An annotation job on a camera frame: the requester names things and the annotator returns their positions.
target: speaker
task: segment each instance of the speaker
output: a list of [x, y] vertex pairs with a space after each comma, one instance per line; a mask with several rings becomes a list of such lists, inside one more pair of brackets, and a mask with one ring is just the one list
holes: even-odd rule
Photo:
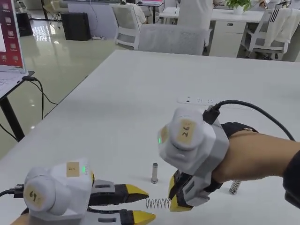
[[27, 13], [16, 13], [20, 37], [33, 34]]
[[86, 13], [62, 13], [66, 40], [88, 41], [91, 39], [89, 19]]

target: metal pin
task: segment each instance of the metal pin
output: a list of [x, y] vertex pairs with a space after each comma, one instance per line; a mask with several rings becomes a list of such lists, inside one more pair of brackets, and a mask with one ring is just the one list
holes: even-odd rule
[[156, 184], [157, 182], [158, 182], [158, 164], [153, 163], [151, 183]]
[[232, 195], [235, 195], [238, 192], [240, 184], [241, 184], [241, 181], [234, 180], [232, 182], [232, 185], [231, 185], [230, 189], [229, 189], [229, 193], [232, 194]]

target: metal spring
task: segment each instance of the metal spring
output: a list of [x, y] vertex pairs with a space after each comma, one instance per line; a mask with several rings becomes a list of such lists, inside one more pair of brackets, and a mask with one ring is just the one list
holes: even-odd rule
[[146, 208], [147, 209], [152, 209], [152, 208], [169, 208], [171, 205], [171, 200], [168, 198], [161, 198], [161, 199], [156, 199], [156, 198], [147, 198], [146, 199]]
[[238, 192], [240, 184], [241, 184], [241, 181], [234, 180], [232, 182], [232, 185], [231, 185], [230, 189], [229, 189], [229, 193], [232, 194], [232, 195], [235, 195]]

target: white cabinet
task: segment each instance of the white cabinet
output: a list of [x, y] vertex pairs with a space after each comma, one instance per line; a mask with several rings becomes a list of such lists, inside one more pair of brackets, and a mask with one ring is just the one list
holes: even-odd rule
[[236, 58], [245, 26], [245, 22], [216, 21], [210, 56]]

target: number label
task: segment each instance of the number label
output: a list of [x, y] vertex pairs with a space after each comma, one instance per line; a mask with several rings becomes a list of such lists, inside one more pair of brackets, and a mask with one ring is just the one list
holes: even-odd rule
[[67, 163], [67, 177], [79, 177], [79, 162]]
[[44, 197], [38, 191], [36, 191], [33, 186], [26, 186], [23, 195], [28, 202], [33, 204], [38, 209], [43, 206]]
[[161, 143], [163, 144], [168, 139], [168, 128], [167, 125], [165, 125], [160, 132], [161, 135]]
[[183, 144], [190, 144], [193, 138], [195, 125], [195, 122], [191, 120], [181, 120], [181, 126], [177, 135], [177, 141]]

